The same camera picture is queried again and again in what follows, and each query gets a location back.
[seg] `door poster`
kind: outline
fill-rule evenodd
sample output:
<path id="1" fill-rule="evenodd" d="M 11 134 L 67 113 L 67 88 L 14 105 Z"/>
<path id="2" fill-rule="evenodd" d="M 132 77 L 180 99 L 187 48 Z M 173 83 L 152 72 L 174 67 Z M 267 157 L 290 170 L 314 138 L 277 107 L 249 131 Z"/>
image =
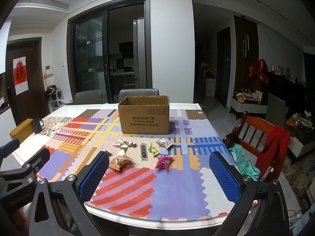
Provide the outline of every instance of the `door poster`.
<path id="1" fill-rule="evenodd" d="M 26 57 L 20 57 L 13 60 L 13 78 L 16 95 L 28 90 Z"/>

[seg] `dining table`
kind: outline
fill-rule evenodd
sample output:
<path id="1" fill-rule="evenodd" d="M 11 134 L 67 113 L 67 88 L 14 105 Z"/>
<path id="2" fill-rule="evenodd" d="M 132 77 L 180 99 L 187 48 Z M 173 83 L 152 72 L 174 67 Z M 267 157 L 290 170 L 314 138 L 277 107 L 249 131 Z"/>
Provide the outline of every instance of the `dining table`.
<path id="1" fill-rule="evenodd" d="M 148 229 L 200 229 L 223 223 L 234 203 L 228 201 L 209 167 L 209 156 L 219 151 L 236 166 L 232 156 L 198 104 L 170 103 L 168 135 L 124 134 L 118 104 L 62 106 L 44 119 L 43 130 L 31 134 L 13 156 L 22 165 L 45 147 L 50 160 L 38 172 L 49 182 L 77 174 L 106 149 L 110 160 L 118 155 L 113 144 L 124 139 L 137 143 L 132 158 L 120 171 L 108 168 L 87 211 L 117 223 Z M 161 147 L 157 140 L 173 142 Z M 150 142 L 161 154 L 173 155 L 169 170 L 155 169 L 157 158 L 141 159 L 139 143 Z"/>

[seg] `open cardboard box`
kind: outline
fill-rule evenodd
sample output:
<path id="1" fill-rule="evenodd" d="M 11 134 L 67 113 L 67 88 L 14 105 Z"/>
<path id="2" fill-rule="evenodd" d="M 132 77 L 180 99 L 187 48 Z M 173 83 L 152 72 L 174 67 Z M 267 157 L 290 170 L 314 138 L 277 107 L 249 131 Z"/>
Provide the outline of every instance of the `open cardboard box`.
<path id="1" fill-rule="evenodd" d="M 168 96 L 127 96 L 118 105 L 123 133 L 168 134 Z"/>

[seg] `red chinese character decoration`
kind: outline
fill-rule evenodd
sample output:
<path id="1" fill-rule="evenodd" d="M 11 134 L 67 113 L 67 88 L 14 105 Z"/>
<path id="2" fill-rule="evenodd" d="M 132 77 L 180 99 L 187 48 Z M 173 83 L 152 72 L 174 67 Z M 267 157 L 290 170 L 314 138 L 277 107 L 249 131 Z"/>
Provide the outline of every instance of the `red chinese character decoration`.
<path id="1" fill-rule="evenodd" d="M 248 76 L 252 79 L 258 77 L 260 81 L 264 82 L 264 83 L 269 83 L 269 78 L 267 75 L 264 74 L 264 72 L 267 71 L 267 65 L 266 62 L 261 59 L 259 61 L 259 68 L 255 67 L 255 66 L 250 66 L 249 67 L 249 72 L 248 72 Z"/>
<path id="2" fill-rule="evenodd" d="M 26 81 L 26 68 L 23 66 L 22 61 L 18 61 L 14 72 L 14 82 L 19 84 L 24 81 Z"/>

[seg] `gray chair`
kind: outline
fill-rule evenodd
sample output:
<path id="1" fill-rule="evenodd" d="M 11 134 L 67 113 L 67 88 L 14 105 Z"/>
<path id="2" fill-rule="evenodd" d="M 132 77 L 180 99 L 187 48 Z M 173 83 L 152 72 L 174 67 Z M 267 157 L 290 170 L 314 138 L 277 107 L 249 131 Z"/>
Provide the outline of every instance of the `gray chair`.
<path id="1" fill-rule="evenodd" d="M 102 103 L 102 93 L 100 90 L 78 92 L 74 97 L 75 105 L 95 105 Z"/>
<path id="2" fill-rule="evenodd" d="M 268 107 L 265 120 L 273 125 L 284 127 L 287 108 L 285 102 L 280 98 L 268 93 Z"/>
<path id="3" fill-rule="evenodd" d="M 121 90 L 118 95 L 118 103 L 126 96 L 159 96 L 158 89 L 127 89 Z"/>

